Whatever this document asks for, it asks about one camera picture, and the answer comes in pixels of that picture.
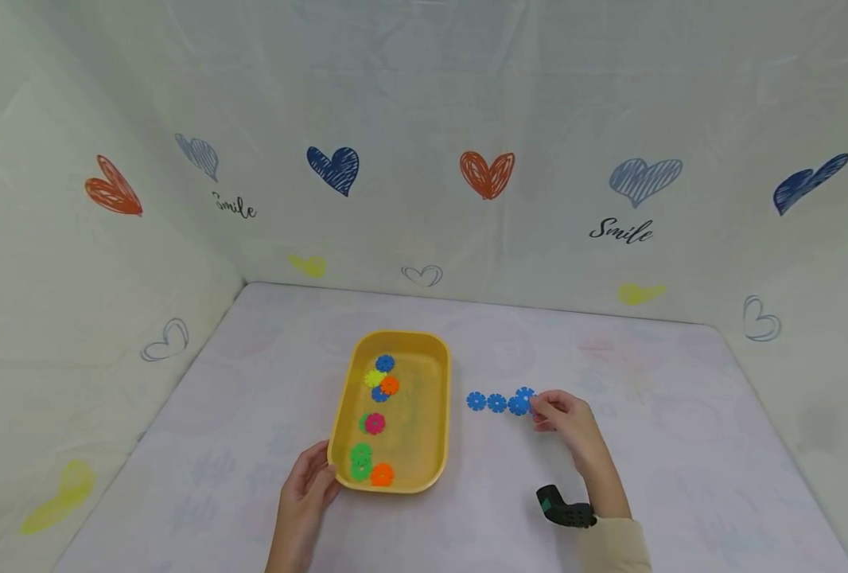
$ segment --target yellow plastic tray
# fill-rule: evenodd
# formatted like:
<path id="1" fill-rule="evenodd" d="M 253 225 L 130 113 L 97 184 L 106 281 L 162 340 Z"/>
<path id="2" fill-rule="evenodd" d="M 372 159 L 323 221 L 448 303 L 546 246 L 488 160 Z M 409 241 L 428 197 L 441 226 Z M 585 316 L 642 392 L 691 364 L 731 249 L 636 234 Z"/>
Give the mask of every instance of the yellow plastic tray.
<path id="1" fill-rule="evenodd" d="M 376 358 L 388 354 L 395 367 L 389 376 L 399 391 L 377 403 L 364 375 L 375 369 Z M 335 414 L 329 462 L 345 487 L 377 493 L 420 493 L 430 488 L 446 466 L 449 448 L 449 349 L 433 334 L 377 330 L 357 343 Z M 379 412 L 386 428 L 365 434 L 361 416 Z M 365 442 L 372 448 L 372 465 L 387 463 L 395 472 L 392 485 L 374 486 L 370 479 L 354 481 L 351 448 Z"/>

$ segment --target yellow heart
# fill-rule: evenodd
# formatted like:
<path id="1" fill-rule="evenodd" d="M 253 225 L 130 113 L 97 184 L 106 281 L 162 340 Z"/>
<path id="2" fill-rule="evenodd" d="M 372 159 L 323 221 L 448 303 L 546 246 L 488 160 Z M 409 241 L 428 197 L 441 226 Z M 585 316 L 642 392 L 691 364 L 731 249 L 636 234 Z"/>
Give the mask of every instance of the yellow heart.
<path id="1" fill-rule="evenodd" d="M 618 300 L 628 306 L 636 306 L 647 301 L 652 301 L 666 291 L 666 285 L 658 284 L 647 289 L 640 288 L 640 284 L 625 283 L 618 287 Z"/>
<path id="2" fill-rule="evenodd" d="M 68 517 L 93 493 L 96 474 L 82 459 L 73 459 L 61 471 L 58 494 L 35 508 L 20 527 L 22 535 L 31 536 Z"/>
<path id="3" fill-rule="evenodd" d="M 322 259 L 321 257 L 303 259 L 297 255 L 287 255 L 287 260 L 289 260 L 290 264 L 296 267 L 298 271 L 305 275 L 315 277 L 316 279 L 325 276 L 325 259 Z"/>

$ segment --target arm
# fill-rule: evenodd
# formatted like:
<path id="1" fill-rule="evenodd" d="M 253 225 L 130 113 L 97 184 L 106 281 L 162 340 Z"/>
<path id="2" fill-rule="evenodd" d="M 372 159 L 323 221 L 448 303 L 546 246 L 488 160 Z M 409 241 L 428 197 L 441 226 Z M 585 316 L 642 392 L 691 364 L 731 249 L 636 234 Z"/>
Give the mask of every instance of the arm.
<path id="1" fill-rule="evenodd" d="M 597 524 L 578 537 L 585 573 L 651 572 L 643 530 L 631 518 L 628 496 L 590 406 L 561 390 L 540 393 L 531 403 L 537 432 L 557 431 L 570 449 L 597 514 Z"/>
<path id="2" fill-rule="evenodd" d="M 312 561 L 322 514 L 338 495 L 335 466 L 326 458 L 328 440 L 300 454 L 281 488 L 278 521 L 265 573 L 305 573 Z"/>

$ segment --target right hand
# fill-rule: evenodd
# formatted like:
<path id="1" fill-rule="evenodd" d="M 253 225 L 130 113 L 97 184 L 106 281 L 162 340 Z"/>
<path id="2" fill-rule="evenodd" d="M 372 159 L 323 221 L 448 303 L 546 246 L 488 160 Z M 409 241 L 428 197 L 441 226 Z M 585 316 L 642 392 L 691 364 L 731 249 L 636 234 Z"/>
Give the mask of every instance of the right hand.
<path id="1" fill-rule="evenodd" d="M 563 390 L 549 390 L 533 396 L 529 402 L 535 431 L 557 431 L 570 449 L 581 476 L 588 478 L 615 469 L 590 405 L 584 400 Z"/>

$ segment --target heart drawing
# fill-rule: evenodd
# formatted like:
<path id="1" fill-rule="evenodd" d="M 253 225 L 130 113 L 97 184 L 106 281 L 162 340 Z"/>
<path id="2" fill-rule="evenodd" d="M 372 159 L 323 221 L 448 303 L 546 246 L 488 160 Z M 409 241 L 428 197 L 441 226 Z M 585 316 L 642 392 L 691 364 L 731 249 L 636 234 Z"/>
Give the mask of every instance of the heart drawing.
<path id="1" fill-rule="evenodd" d="M 316 147 L 307 150 L 307 161 L 312 170 L 319 173 L 322 181 L 329 183 L 338 193 L 345 197 L 351 191 L 351 185 L 357 179 L 357 171 L 361 168 L 361 158 L 351 147 L 341 147 L 336 150 L 332 159 L 327 158 Z"/>
<path id="2" fill-rule="evenodd" d="M 96 161 L 99 163 L 99 169 L 103 171 L 108 181 L 103 181 L 98 177 L 87 179 L 85 185 L 87 195 L 99 206 L 105 207 L 112 212 L 120 212 L 123 215 L 141 216 L 143 209 L 141 201 L 134 194 L 132 186 L 128 185 L 128 181 L 120 173 L 120 171 L 112 165 L 112 162 L 105 157 L 98 155 Z"/>
<path id="3" fill-rule="evenodd" d="M 663 191 L 681 174 L 682 159 L 665 159 L 653 165 L 641 158 L 628 159 L 612 171 L 609 187 L 630 199 L 637 209 L 637 205 Z"/>
<path id="4" fill-rule="evenodd" d="M 420 271 L 414 267 L 402 267 L 402 274 L 408 281 L 423 287 L 431 287 L 443 278 L 443 270 L 437 265 L 425 266 Z"/>
<path id="5" fill-rule="evenodd" d="M 322 259 L 321 257 L 303 259 L 297 255 L 287 255 L 287 260 L 290 261 L 290 264 L 293 265 L 295 269 L 315 279 L 321 279 L 324 277 L 326 267 L 328 266 L 325 259 Z"/>
<path id="6" fill-rule="evenodd" d="M 20 533 L 31 536 L 68 517 L 93 493 L 96 474 L 82 459 L 73 459 L 61 471 L 58 491 L 54 498 L 41 503 L 20 526 Z"/>
<path id="7" fill-rule="evenodd" d="M 742 327 L 745 338 L 755 342 L 768 342 L 780 336 L 780 319 L 774 314 L 764 314 L 764 303 L 756 294 L 745 297 Z"/>
<path id="8" fill-rule="evenodd" d="M 666 286 L 659 284 L 649 288 L 641 288 L 639 284 L 625 283 L 618 287 L 618 300 L 628 306 L 637 306 L 652 301 L 666 291 Z"/>
<path id="9" fill-rule="evenodd" d="M 189 328 L 181 318 L 171 318 L 163 327 L 163 340 L 141 350 L 141 360 L 159 362 L 174 357 L 189 347 Z"/>
<path id="10" fill-rule="evenodd" d="M 217 166 L 220 160 L 217 151 L 207 141 L 198 138 L 185 139 L 182 133 L 176 134 L 176 143 L 179 149 L 185 153 L 185 157 L 195 164 L 195 167 L 204 171 L 214 182 L 217 181 Z"/>
<path id="11" fill-rule="evenodd" d="M 797 171 L 774 189 L 774 206 L 782 216 L 794 203 L 803 199 L 813 189 L 828 181 L 830 176 L 838 173 L 848 162 L 848 153 L 835 155 L 828 159 L 819 170 L 812 173 L 811 169 Z"/>
<path id="12" fill-rule="evenodd" d="M 468 185 L 487 201 L 496 199 L 504 191 L 504 187 L 507 187 L 515 163 L 516 156 L 513 153 L 498 156 L 490 168 L 476 151 L 466 151 L 459 157 L 462 177 L 465 177 Z"/>

